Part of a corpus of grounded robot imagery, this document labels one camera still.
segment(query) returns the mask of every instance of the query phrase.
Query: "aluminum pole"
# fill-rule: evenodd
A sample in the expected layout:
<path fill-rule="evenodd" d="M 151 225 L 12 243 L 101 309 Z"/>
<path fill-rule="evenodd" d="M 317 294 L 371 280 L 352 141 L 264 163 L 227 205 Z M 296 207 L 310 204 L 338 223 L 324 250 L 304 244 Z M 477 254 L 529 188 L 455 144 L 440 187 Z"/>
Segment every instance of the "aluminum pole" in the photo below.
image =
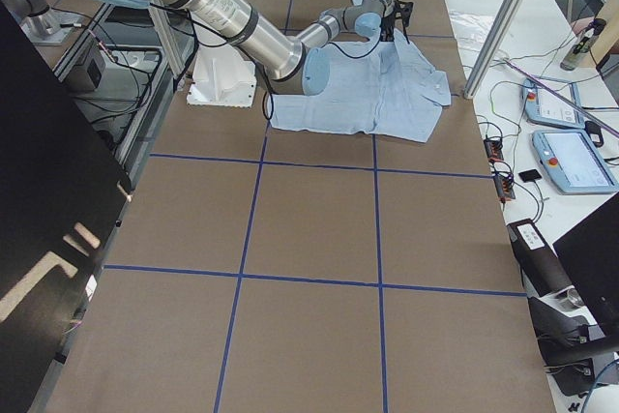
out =
<path fill-rule="evenodd" d="M 472 99 L 477 93 L 484 76 L 486 76 L 490 62 L 494 58 L 499 45 L 501 45 L 521 2 L 522 0 L 503 0 L 503 4 L 499 8 L 499 13 L 496 15 L 494 23 L 492 23 L 492 28 L 490 28 L 484 46 L 477 57 L 471 75 L 466 81 L 466 86 L 464 87 L 465 99 Z"/>

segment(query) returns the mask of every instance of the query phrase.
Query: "black panel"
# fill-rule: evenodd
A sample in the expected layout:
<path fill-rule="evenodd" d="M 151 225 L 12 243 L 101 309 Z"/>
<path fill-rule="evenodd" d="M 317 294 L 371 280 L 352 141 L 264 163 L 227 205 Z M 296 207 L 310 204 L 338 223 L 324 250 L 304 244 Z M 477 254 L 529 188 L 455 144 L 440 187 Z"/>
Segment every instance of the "black panel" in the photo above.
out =
<path fill-rule="evenodd" d="M 63 236 L 81 223 L 104 244 L 125 203 L 117 185 L 131 187 L 2 4 L 0 148 L 0 299 L 49 252 L 78 270 L 54 266 L 0 322 L 0 409 L 23 413 L 100 259 L 101 247 L 84 255 Z"/>
<path fill-rule="evenodd" d="M 554 248 L 603 331 L 619 334 L 619 195 L 573 227 Z"/>

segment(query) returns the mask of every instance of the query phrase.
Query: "wire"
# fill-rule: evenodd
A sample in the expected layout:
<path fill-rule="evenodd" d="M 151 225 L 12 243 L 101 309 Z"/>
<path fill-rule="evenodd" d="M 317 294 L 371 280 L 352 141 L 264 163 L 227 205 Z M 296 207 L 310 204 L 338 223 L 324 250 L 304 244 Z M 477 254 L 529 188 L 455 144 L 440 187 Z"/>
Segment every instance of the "wire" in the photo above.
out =
<path fill-rule="evenodd" d="M 105 106 L 101 106 L 101 105 L 99 105 L 97 103 L 89 101 L 88 99 L 83 99 L 81 97 L 72 97 L 72 99 L 74 101 L 80 101 L 80 102 L 88 103 L 89 105 L 92 105 L 93 107 L 98 108 L 101 111 L 107 111 L 107 112 L 110 112 L 110 113 L 116 113 L 116 112 L 121 112 L 122 113 L 124 111 L 127 111 L 127 110 L 131 109 L 135 105 L 135 103 L 132 103 L 130 107 L 125 108 L 123 110 L 113 110 L 111 108 L 108 108 L 108 107 L 105 107 Z"/>
<path fill-rule="evenodd" d="M 118 46 L 118 44 L 116 43 L 116 41 L 114 41 L 114 38 L 112 38 L 112 37 L 111 37 L 111 36 L 107 33 L 107 31 L 105 31 L 105 28 L 103 28 L 103 27 L 99 24 L 99 21 L 98 21 L 98 20 L 95 20 L 93 17 L 91 17 L 91 16 L 89 16 L 89 15 L 87 15 L 87 14 L 83 14 L 83 13 L 81 13 L 81 12 L 75 12 L 75 11 L 73 11 L 73 10 L 58 9 L 58 8 L 56 8 L 56 7 L 52 7 L 51 9 L 52 9 L 52 10 L 55 10 L 55 11 L 57 11 L 57 12 L 63 12 L 63 13 L 65 13 L 65 14 L 81 15 L 81 16 L 84 16 L 84 17 L 86 17 L 86 18 L 88 18 L 88 19 L 90 19 L 90 20 L 91 20 L 91 22 L 92 22 L 92 27 L 85 27 L 86 31 L 88 31 L 88 32 L 90 33 L 90 35 L 91 35 L 91 36 L 93 36 L 93 38 L 95 39 L 95 41 L 97 42 L 97 44 L 99 45 L 99 47 L 101 47 L 101 48 L 103 49 L 103 51 L 105 51 L 105 53 L 107 53 L 107 54 L 108 54 L 108 56 L 110 57 L 110 60 L 112 60 L 112 61 L 113 61 L 116 65 L 118 65 L 118 66 L 120 66 L 120 67 L 123 67 L 123 68 L 127 68 L 127 69 L 129 69 L 129 70 L 131 71 L 131 73 L 132 73 L 132 77 L 133 77 L 133 82 L 135 82 L 135 88 L 136 88 L 136 93 L 137 93 L 137 94 L 136 94 L 136 96 L 135 96 L 135 101 L 137 102 L 137 100 L 139 99 L 139 95 L 140 95 L 140 87 L 139 87 L 139 82 L 137 81 L 137 77 L 135 76 L 135 73 L 134 73 L 134 72 L 136 72 L 136 71 L 138 71 L 138 72 L 142 72 L 142 73 L 145 73 L 145 72 L 144 72 L 143 70 L 139 70 L 138 68 L 134 68 L 134 67 L 132 67 L 132 66 L 129 64 L 129 59 L 128 59 L 125 55 L 121 54 L 121 56 L 125 59 L 125 63 L 127 64 L 127 66 L 123 65 L 122 63 L 119 63 L 119 62 L 118 62 L 118 58 L 117 58 L 115 55 L 113 55 L 113 54 L 111 54 L 111 53 L 108 53 L 108 52 L 109 52 L 109 50 L 107 50 L 107 47 L 105 46 L 105 43 L 104 43 L 101 39 L 99 39 L 99 38 L 97 37 L 97 35 L 94 33 L 94 31 L 93 31 L 93 29 L 94 29 L 94 28 L 99 28 L 99 29 L 101 29 L 101 30 L 102 30 L 102 32 L 103 32 L 103 33 L 107 36 L 107 38 L 109 39 L 109 41 L 112 43 L 112 45 L 113 45 L 114 47 L 116 47 L 116 48 L 120 48 L 120 47 Z"/>
<path fill-rule="evenodd" d="M 200 45 L 205 46 L 205 47 L 209 47 L 209 48 L 218 48 L 218 47 L 223 47 L 224 45 L 228 45 L 228 38 L 226 36 L 224 36 L 222 33 L 220 33 L 219 31 L 211 28 L 210 26 L 200 22 L 200 21 L 196 21 L 194 20 L 187 11 L 185 10 L 175 10 L 175 9 L 170 9 L 169 7 L 163 7 L 161 5 L 157 5 L 157 4 L 150 4 L 151 7 L 155 8 L 155 9 L 159 9 L 159 10 L 163 10 L 164 12 L 168 12 L 174 15 L 178 15 L 183 17 L 184 19 L 186 19 L 187 21 L 189 21 L 191 24 L 195 25 L 195 26 L 199 26 L 202 29 L 206 29 L 207 31 L 215 34 L 216 36 L 218 36 L 219 38 L 223 39 L 223 42 L 221 44 L 204 44 L 201 43 L 200 41 L 198 41 L 197 35 L 195 36 L 195 40 L 198 41 L 200 43 Z"/>
<path fill-rule="evenodd" d="M 508 118 L 507 116 L 503 116 L 501 114 L 499 114 L 495 109 L 494 109 L 494 98 L 492 97 L 492 95 L 494 94 L 494 91 L 496 90 L 496 88 L 501 85 L 501 84 L 513 84 L 516 85 L 518 87 L 524 87 L 523 84 L 520 84 L 518 82 L 513 82 L 513 81 L 498 81 L 497 83 L 495 83 L 492 88 L 490 89 L 489 95 L 488 95 L 488 99 L 490 100 L 490 110 L 492 111 L 492 114 L 494 116 L 497 116 L 498 118 L 501 118 L 502 120 L 505 120 L 509 123 L 512 123 L 514 126 L 517 127 L 517 133 L 516 134 L 508 134 L 505 137 L 518 137 L 520 135 L 520 133 L 522 133 L 522 126 L 520 125 L 520 121 L 522 121 L 522 115 L 524 113 L 524 107 L 522 109 L 522 114 L 520 114 L 520 120 L 518 120 L 518 122 L 511 120 L 510 118 Z"/>
<path fill-rule="evenodd" d="M 598 387 L 598 384 L 600 384 L 600 380 L 602 379 L 602 376 L 604 375 L 605 372 L 607 372 L 614 365 L 619 365 L 619 360 L 613 360 L 612 362 L 610 362 L 596 376 L 596 379 L 593 381 L 593 384 L 591 385 L 591 388 L 589 389 L 589 393 L 587 394 L 587 397 L 585 397 L 584 402 L 582 403 L 582 409 L 580 410 L 580 413 L 585 413 L 587 405 L 589 404 L 589 400 L 591 400 L 591 396 L 593 395 L 593 391 Z"/>
<path fill-rule="evenodd" d="M 332 45 L 333 47 L 335 47 L 337 50 L 339 50 L 342 55 L 351 58 L 353 60 L 359 60 L 360 58 L 366 58 L 368 55 L 370 55 L 372 52 L 374 52 L 376 50 L 376 48 L 378 47 L 378 45 L 380 44 L 380 36 L 378 36 L 378 39 L 376 40 L 376 44 L 374 44 L 374 46 L 367 51 L 366 53 L 364 53 L 363 55 L 359 55 L 357 57 L 353 56 L 353 55 L 349 55 L 348 53 L 346 53 L 344 51 L 343 48 L 341 48 L 339 45 L 337 45 L 336 43 L 326 43 L 325 45 Z"/>
<path fill-rule="evenodd" d="M 503 145 L 503 137 L 504 137 L 503 136 L 503 130 L 501 130 L 501 128 L 498 125 L 496 125 L 495 123 L 492 123 L 491 121 L 488 121 L 487 118 L 486 118 L 485 121 L 478 121 L 477 124 L 478 125 L 486 125 L 486 134 L 485 134 L 485 138 L 486 139 L 493 139 L 493 138 L 496 139 L 498 137 L 499 141 L 501 143 L 501 146 Z M 496 128 L 499 131 L 499 135 L 495 135 L 493 137 L 488 137 L 487 130 L 489 129 L 490 126 Z"/>
<path fill-rule="evenodd" d="M 260 77 L 262 77 L 262 80 L 264 81 L 264 85 L 266 86 L 266 89 L 265 89 L 264 95 L 262 96 L 262 116 L 264 116 L 265 120 L 271 121 L 271 119 L 273 118 L 273 114 L 275 113 L 275 101 L 273 100 L 273 95 L 276 93 L 273 90 L 273 86 L 271 85 L 271 80 L 269 79 L 269 76 L 264 71 L 264 68 L 262 67 L 262 65 L 256 62 L 241 46 L 237 45 L 237 48 L 241 50 L 245 54 L 245 56 L 248 57 L 253 62 L 253 64 L 255 65 L 255 68 L 260 73 Z M 268 111 L 268 108 L 267 108 L 267 97 L 269 98 L 269 101 L 271 102 L 271 111 Z"/>
<path fill-rule="evenodd" d="M 542 205 L 540 208 L 540 214 L 535 219 L 533 219 L 533 222 L 537 222 L 542 219 L 542 215 L 544 214 L 545 200 L 544 200 L 544 195 L 542 194 L 542 190 L 540 189 L 540 185 L 538 184 L 538 182 L 534 180 L 533 185 L 538 190 L 538 194 L 540 195 L 540 202 Z"/>
<path fill-rule="evenodd" d="M 535 216 L 533 217 L 532 221 L 533 221 L 533 223 L 539 221 L 540 219 L 538 217 L 541 215 L 541 212 L 543 211 L 543 209 L 542 209 L 542 206 L 541 206 L 540 201 L 538 200 L 538 198 L 535 196 L 535 194 L 533 194 L 531 191 L 529 191 L 524 186 L 522 186 L 518 181 L 514 181 L 514 184 L 516 186 L 518 186 L 519 188 L 521 188 L 522 190 L 524 190 L 529 195 L 531 195 L 531 198 L 533 198 L 533 200 L 535 200 Z"/>
<path fill-rule="evenodd" d="M 398 2 L 398 6 L 401 7 L 402 2 L 400 2 L 399 0 L 396 0 L 396 2 Z M 408 39 L 408 33 L 406 32 L 406 25 L 404 24 L 404 18 L 401 15 L 401 11 L 400 11 L 400 16 L 399 19 L 402 22 L 402 33 L 404 33 L 404 38 L 406 38 L 406 43 L 410 44 L 410 40 Z"/>

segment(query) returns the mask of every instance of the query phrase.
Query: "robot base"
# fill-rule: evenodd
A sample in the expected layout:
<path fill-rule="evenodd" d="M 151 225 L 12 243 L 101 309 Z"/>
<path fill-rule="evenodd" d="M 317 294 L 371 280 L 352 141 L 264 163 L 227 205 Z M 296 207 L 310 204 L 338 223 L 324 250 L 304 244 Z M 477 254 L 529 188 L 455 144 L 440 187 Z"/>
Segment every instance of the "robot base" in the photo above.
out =
<path fill-rule="evenodd" d="M 251 107 L 256 86 L 254 72 L 255 65 L 243 60 L 232 47 L 200 49 L 187 103 Z"/>
<path fill-rule="evenodd" d="M 69 14 L 64 12 L 54 12 L 58 22 L 60 24 L 74 24 L 79 23 L 83 16 L 77 14 Z M 46 38 L 40 38 L 34 34 L 28 24 L 28 21 L 24 21 L 21 25 L 21 30 L 28 37 L 30 42 L 34 45 L 62 45 L 62 43 L 69 37 L 75 28 L 60 28 L 60 31 L 47 36 Z"/>

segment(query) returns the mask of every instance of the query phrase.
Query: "black monitor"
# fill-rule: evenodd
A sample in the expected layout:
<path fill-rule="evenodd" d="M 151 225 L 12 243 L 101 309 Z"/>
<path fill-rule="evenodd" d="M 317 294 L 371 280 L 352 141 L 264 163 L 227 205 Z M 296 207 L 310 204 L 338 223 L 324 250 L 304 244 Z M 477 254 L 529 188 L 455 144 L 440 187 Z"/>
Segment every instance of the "black monitor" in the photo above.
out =
<path fill-rule="evenodd" d="M 539 299 L 529 299 L 538 344 L 561 391 L 590 389 L 619 352 L 619 194 L 554 243 L 559 262 L 598 323 L 569 317 Z M 617 369 L 602 384 L 619 382 Z"/>
<path fill-rule="evenodd" d="M 608 337 L 618 335 L 619 194 L 557 240 L 554 249 L 600 329 Z"/>

